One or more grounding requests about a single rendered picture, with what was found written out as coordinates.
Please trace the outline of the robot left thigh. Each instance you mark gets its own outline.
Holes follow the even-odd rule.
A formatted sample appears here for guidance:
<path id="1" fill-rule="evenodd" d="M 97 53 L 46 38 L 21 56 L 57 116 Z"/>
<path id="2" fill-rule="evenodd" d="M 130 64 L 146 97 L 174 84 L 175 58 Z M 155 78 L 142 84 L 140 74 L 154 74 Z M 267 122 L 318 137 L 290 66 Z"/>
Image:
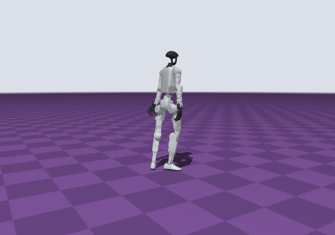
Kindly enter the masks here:
<path id="1" fill-rule="evenodd" d="M 165 112 L 160 109 L 160 105 L 155 106 L 155 112 L 158 113 L 158 115 L 155 117 L 156 123 L 155 123 L 155 140 L 161 140 L 161 129 L 163 121 L 165 120 Z"/>

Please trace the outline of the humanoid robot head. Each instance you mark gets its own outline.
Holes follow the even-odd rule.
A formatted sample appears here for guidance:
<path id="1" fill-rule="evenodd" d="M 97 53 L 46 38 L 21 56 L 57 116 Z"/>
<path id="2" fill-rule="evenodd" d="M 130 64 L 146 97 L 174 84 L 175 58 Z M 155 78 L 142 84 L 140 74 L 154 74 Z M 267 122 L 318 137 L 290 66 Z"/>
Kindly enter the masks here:
<path id="1" fill-rule="evenodd" d="M 176 65 L 177 57 L 178 57 L 178 54 L 176 52 L 169 51 L 169 52 L 166 53 L 165 56 L 171 59 L 171 63 L 168 63 L 168 65 L 166 66 L 166 68 Z M 174 63 L 173 63 L 173 59 L 175 59 Z"/>

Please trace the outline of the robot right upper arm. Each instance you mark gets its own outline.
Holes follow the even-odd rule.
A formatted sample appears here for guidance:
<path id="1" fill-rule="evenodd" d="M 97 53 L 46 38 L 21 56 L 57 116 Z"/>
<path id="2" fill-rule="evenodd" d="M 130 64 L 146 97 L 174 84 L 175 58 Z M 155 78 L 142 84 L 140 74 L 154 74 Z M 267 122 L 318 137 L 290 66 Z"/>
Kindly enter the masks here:
<path id="1" fill-rule="evenodd" d="M 180 85 L 181 82 L 181 69 L 178 68 L 173 68 L 173 74 L 175 78 L 175 90 L 177 91 L 178 86 Z"/>

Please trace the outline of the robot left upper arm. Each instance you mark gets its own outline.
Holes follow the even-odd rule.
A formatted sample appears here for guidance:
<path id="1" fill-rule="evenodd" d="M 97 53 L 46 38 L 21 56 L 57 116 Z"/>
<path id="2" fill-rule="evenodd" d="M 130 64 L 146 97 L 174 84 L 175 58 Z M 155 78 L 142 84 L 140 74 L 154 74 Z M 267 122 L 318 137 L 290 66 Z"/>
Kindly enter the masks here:
<path id="1" fill-rule="evenodd" d="M 162 73 L 162 70 L 160 71 L 158 91 L 161 91 L 161 73 Z"/>

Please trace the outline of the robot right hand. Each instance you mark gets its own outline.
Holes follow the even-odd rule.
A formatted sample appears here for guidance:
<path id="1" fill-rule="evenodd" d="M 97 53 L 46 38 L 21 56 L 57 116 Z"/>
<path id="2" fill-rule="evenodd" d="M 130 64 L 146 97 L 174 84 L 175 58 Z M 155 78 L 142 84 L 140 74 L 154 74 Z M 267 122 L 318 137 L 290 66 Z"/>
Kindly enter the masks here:
<path id="1" fill-rule="evenodd" d="M 174 119 L 175 121 L 180 120 L 181 116 L 182 116 L 182 111 L 181 111 L 182 108 L 180 108 L 180 104 L 179 103 L 177 104 L 177 109 L 178 109 L 178 111 L 177 111 L 176 118 Z"/>

